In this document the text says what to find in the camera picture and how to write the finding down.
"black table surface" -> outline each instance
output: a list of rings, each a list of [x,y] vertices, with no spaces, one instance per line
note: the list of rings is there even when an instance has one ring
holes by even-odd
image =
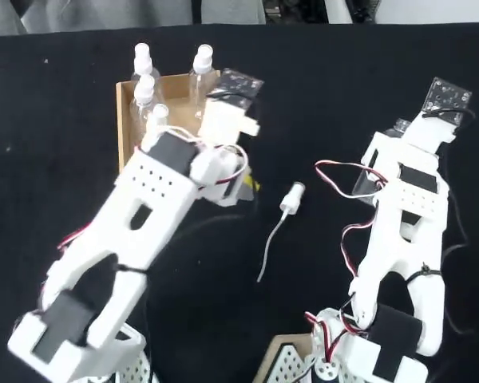
[[[307,332],[304,310],[344,302],[350,277],[340,231],[372,211],[339,198],[312,164],[359,161],[375,131],[417,114],[435,76],[473,91],[478,116],[449,151],[450,184],[471,246],[443,267],[450,313],[475,333],[458,337],[445,325],[439,354],[422,360],[434,381],[479,377],[479,24],[191,26],[0,38],[0,382],[42,381],[6,342],[14,320],[34,308],[57,242],[92,219],[112,190],[114,86],[129,77],[139,41],[151,45],[163,74],[187,72],[196,47],[209,43],[217,69],[265,80],[262,128],[250,147],[262,184],[257,216],[174,243],[150,275],[148,325],[162,381],[251,381],[274,335]],[[351,188],[358,173],[331,175]],[[264,242],[296,180],[307,186],[301,209],[275,237],[258,285]],[[185,224],[223,213],[199,202]],[[348,239],[357,263],[367,240],[367,233]],[[460,240],[453,214],[444,240]],[[101,265],[85,276],[89,292],[109,287],[106,271]],[[380,299],[408,306],[393,275]],[[141,310],[131,323],[144,328]]]

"clear bottle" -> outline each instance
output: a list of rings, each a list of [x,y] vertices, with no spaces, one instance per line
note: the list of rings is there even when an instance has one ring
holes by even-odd
[[[213,48],[209,45],[201,45],[193,60],[193,68],[190,71],[189,94],[190,105],[194,108],[195,117],[202,119],[206,106],[206,95],[213,89],[218,79],[218,74],[212,67]]]
[[[134,98],[129,106],[129,112],[132,118],[133,142],[138,145],[144,137],[148,115],[154,110],[158,99],[156,98],[154,77],[145,74],[135,86]]]
[[[135,45],[135,60],[133,61],[133,75],[131,81],[134,85],[140,80],[141,76],[146,74],[154,77],[155,89],[154,93],[159,102],[165,102],[163,90],[160,86],[160,72],[152,65],[151,53],[149,51],[149,45],[141,42]]]
[[[160,72],[152,65],[149,45],[144,42],[135,45],[133,68],[133,75],[131,76],[131,81],[133,82],[138,82],[141,76],[145,74],[153,76],[156,82],[160,80]]]
[[[168,124],[168,108],[165,104],[156,104],[147,117],[146,132],[142,139],[141,148],[148,152],[158,141],[161,130]]]

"cardboard box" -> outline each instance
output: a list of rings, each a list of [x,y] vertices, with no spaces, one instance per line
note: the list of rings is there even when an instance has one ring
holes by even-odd
[[[195,110],[189,103],[187,74],[163,76],[160,79],[165,104],[168,106],[168,124],[187,129],[191,134],[220,144],[235,144],[240,133],[257,136],[258,121],[245,116],[245,111],[219,100],[206,102],[206,113],[202,120],[195,118]],[[129,105],[133,99],[131,81],[116,84],[117,138],[119,145],[119,171],[133,155],[132,120]]]
[[[263,362],[255,375],[253,383],[263,383],[266,381],[267,374],[270,372],[270,367],[279,348],[284,343],[293,343],[295,345],[298,355],[304,359],[312,351],[311,335],[310,334],[292,334],[292,335],[277,335],[272,340],[266,353],[264,354]]]
[[[186,128],[197,135],[200,121],[193,115],[188,99],[188,75],[163,76],[160,85],[168,106],[168,123]],[[131,138],[131,116],[129,104],[133,99],[133,83],[131,81],[116,84],[117,96],[117,135],[119,144],[119,171],[125,166],[133,154],[134,143]]]

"robotic arm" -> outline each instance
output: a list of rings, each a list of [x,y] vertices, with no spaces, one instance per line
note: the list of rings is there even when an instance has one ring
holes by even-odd
[[[435,78],[414,121],[374,134],[362,158],[371,172],[362,172],[354,189],[376,207],[376,215],[366,255],[350,284],[353,317],[326,309],[316,318],[326,323],[328,338],[336,339],[332,354],[343,367],[324,381],[353,381],[348,376],[372,383],[426,381],[427,368],[414,355],[438,351],[445,297],[441,241],[449,186],[438,173],[436,151],[455,138],[464,114],[472,114],[466,108],[471,95]],[[378,191],[376,174],[386,178]],[[406,280],[414,316],[377,303],[379,284],[390,271]],[[326,334],[321,335],[315,332],[314,352],[325,352]]]
[[[125,324],[146,289],[145,275],[196,199],[221,206],[236,203],[249,174],[237,145],[205,144],[167,128],[146,137],[94,220],[48,272],[41,307],[27,313],[8,342],[9,350],[56,383],[108,376],[131,364],[144,337]],[[131,222],[149,211],[140,228]],[[94,313],[71,289],[105,257],[118,259],[113,292]]]

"white spray cap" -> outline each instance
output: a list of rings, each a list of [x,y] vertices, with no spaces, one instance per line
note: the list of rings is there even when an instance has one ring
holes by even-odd
[[[193,70],[195,70],[197,74],[207,73],[212,69],[212,63],[213,48],[207,44],[201,45],[193,59]]]
[[[168,119],[168,107],[165,104],[156,104],[147,119],[147,130],[155,130],[156,127],[166,125]]]
[[[135,60],[133,61],[133,66],[137,74],[151,74],[152,60],[149,45],[143,42],[135,45]]]
[[[148,104],[154,97],[154,77],[143,74],[135,87],[135,100],[141,104]]]

